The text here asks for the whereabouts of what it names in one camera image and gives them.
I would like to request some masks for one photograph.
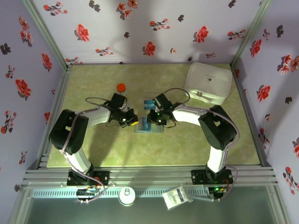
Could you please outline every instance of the orange cap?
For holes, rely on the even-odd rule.
[[[122,93],[122,92],[126,91],[126,85],[124,83],[119,83],[116,86],[116,89],[118,92]]]

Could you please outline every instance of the white lid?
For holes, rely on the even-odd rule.
[[[121,189],[118,199],[123,205],[131,205],[136,198],[135,191],[131,187],[124,187]]]
[[[189,69],[185,88],[227,97],[231,82],[231,71],[207,64],[193,63]]]

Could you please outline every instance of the green tabletop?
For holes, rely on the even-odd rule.
[[[230,69],[229,64],[212,64]],[[183,88],[190,64],[140,64],[140,65],[75,65],[62,109],[81,111],[94,106],[85,102],[87,97],[110,99],[118,83],[127,86],[130,107],[138,116],[144,116],[143,101],[152,99],[172,87]],[[187,99],[182,91],[166,93],[172,102]],[[191,99],[187,105],[209,108],[212,104]],[[230,164],[258,164],[258,156],[234,82],[230,94],[221,105],[240,129],[241,139],[228,154]],[[98,124],[87,129],[83,150],[94,166],[161,166],[204,165],[210,146],[200,128],[178,122],[175,128],[163,133],[135,133],[134,127],[105,127]],[[66,159],[54,147],[48,167],[69,167]]]

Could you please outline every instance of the light purple wall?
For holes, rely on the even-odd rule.
[[[29,27],[20,24],[20,16]],[[45,113],[51,110],[52,90],[57,88],[63,70],[20,0],[2,0],[0,20],[0,45],[10,47],[6,55],[0,51],[0,222],[7,223],[17,196],[15,185],[22,182],[25,171],[37,159],[46,128]],[[26,35],[24,42],[21,30]],[[50,58],[52,65],[45,63],[48,69],[42,53]],[[8,72],[9,65],[13,75]]]
[[[298,9],[298,0],[273,1],[236,66],[256,126],[263,132],[257,135],[274,168],[293,223],[299,219]],[[279,35],[281,25],[283,34]],[[252,47],[257,52],[253,57]]]
[[[83,63],[188,63],[192,57],[191,63],[230,63],[243,40],[242,31],[247,31],[261,0],[237,0],[234,4],[231,0],[138,0],[134,7],[128,0],[94,0],[92,6],[99,5],[98,12],[89,6],[89,0],[60,2],[56,6],[56,0],[34,0],[65,59],[78,57],[76,60]],[[120,3],[125,9],[118,9]],[[126,11],[131,14],[123,20],[121,12]],[[86,29],[82,38],[74,33],[79,24]],[[203,26],[207,37],[204,42],[194,42],[194,33]],[[143,55],[142,48],[148,42],[155,45],[151,56]],[[100,56],[96,49],[108,54]]]

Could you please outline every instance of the white box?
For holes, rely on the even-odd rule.
[[[193,63],[189,69],[185,90],[191,98],[221,105],[229,95],[232,72],[202,63]]]

